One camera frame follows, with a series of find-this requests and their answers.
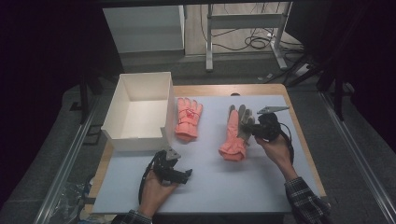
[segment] dark background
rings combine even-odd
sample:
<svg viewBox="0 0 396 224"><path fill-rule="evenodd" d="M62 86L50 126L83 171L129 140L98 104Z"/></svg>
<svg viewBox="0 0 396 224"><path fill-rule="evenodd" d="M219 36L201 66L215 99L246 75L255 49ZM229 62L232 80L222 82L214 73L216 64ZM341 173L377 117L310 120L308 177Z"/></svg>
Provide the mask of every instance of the dark background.
<svg viewBox="0 0 396 224"><path fill-rule="evenodd" d="M0 3L1 197L23 177L82 76L122 73L99 6Z"/></svg>
<svg viewBox="0 0 396 224"><path fill-rule="evenodd" d="M340 35L330 33L345 31L350 9L348 1L329 8L317 56L325 58L338 43ZM371 4L345 49L344 70L355 88L352 102L394 151L395 11L390 1ZM122 66L99 6L1 1L0 25L3 204L48 135L63 93L81 76L116 76Z"/></svg>

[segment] wooden table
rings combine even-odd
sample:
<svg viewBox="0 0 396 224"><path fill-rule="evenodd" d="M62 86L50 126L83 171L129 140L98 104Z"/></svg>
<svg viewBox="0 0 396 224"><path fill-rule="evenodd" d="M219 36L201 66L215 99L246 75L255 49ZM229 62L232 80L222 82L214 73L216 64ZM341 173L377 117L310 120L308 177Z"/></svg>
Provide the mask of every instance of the wooden table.
<svg viewBox="0 0 396 224"><path fill-rule="evenodd" d="M290 106L289 112L301 145L304 150L304 154L308 161L308 164L312 170L313 176L317 183L319 196L325 197L326 192L321 184L317 168L312 159L308 145L305 141L303 131L301 130L300 124L297 120L290 98L286 91L285 86L281 84L247 84L247 85L197 85L197 86L174 86L174 94L178 96L230 96L232 93L239 93L241 95L282 95L285 98L285 102ZM103 180L105 179L107 166L110 162L111 155L113 153L113 146L107 141L105 150L102 155L102 159L99 163L96 175L93 179L93 185L89 194L89 198L96 198L99 193L99 189L102 186ZM85 210L90 213L93 209L92 204L86 204Z"/></svg>

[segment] plaid sleeve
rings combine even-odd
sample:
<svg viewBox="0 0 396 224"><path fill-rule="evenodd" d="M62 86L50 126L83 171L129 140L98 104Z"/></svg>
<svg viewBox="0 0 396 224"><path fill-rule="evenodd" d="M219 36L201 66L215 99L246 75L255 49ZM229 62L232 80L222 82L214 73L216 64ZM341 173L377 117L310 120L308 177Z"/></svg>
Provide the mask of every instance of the plaid sleeve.
<svg viewBox="0 0 396 224"><path fill-rule="evenodd" d="M120 224L151 224L151 219L134 210L130 210Z"/></svg>
<svg viewBox="0 0 396 224"><path fill-rule="evenodd" d="M323 217L330 214L330 206L315 195L301 177L287 181L285 188L293 215L300 223L323 223Z"/></svg>

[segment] metal frame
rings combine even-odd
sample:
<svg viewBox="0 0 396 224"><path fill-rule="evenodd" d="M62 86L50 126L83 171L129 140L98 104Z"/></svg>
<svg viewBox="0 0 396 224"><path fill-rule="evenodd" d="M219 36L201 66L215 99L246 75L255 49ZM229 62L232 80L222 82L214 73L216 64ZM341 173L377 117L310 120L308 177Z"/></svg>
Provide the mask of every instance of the metal frame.
<svg viewBox="0 0 396 224"><path fill-rule="evenodd" d="M216 29L248 29L248 28L278 28L271 49L276 56L281 70L288 67L279 48L280 39L289 16L291 2L287 2L281 14L254 15L212 15L212 4L207 5L207 41L206 41L206 71L213 71L212 30Z"/></svg>
<svg viewBox="0 0 396 224"><path fill-rule="evenodd" d="M374 171L372 170L370 164L365 159L363 153L361 152L358 144L350 133L347 125L337 116L333 111L332 99L328 94L319 92L319 97L325 104L327 111L329 112L332 122L334 123L337 131L340 133L341 137L346 144L346 147L355 161L361 175L366 182L368 188L372 192L375 200L378 203L379 208L385 216L388 223L396 223L396 207L392 199L387 193L387 190L382 185L382 183L376 177Z"/></svg>
<svg viewBox="0 0 396 224"><path fill-rule="evenodd" d="M62 162L58 173L52 181L51 186L49 187L49 192L47 193L46 198L44 199L40 209L38 210L37 216L35 217L35 224L46 224L50 222L51 214L55 208L55 205L59 201L62 193L62 188L64 187L64 183L66 182L67 177L69 176L73 168L82 142L84 141L84 137L87 134L88 129L90 128L92 119L96 113L96 108L99 105L100 98L100 96L93 96L92 107L90 110L91 112L88 115L86 122L80 124L76 137L73 140L73 143L70 146L69 150L67 151L64 161Z"/></svg>

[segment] white table surface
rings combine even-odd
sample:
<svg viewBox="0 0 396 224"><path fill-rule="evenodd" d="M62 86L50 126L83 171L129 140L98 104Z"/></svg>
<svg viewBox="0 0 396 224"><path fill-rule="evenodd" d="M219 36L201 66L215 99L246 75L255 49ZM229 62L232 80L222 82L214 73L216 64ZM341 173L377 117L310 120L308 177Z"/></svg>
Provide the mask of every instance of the white table surface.
<svg viewBox="0 0 396 224"><path fill-rule="evenodd" d="M284 178L254 138L249 139L243 161L225 161L219 147L225 142L228 108L245 104L257 111L267 105L286 105L281 95L190 97L204 105L198 124L198 138L184 144L174 137L172 148L181 158L175 166L184 172L192 169L186 185L179 185L159 213L288 213ZM318 195L318 188L297 137L289 110L276 112L279 122L291 131L294 168ZM138 207L138 189L142 174L155 152L113 151L106 177L93 207L93 213L120 214Z"/></svg>

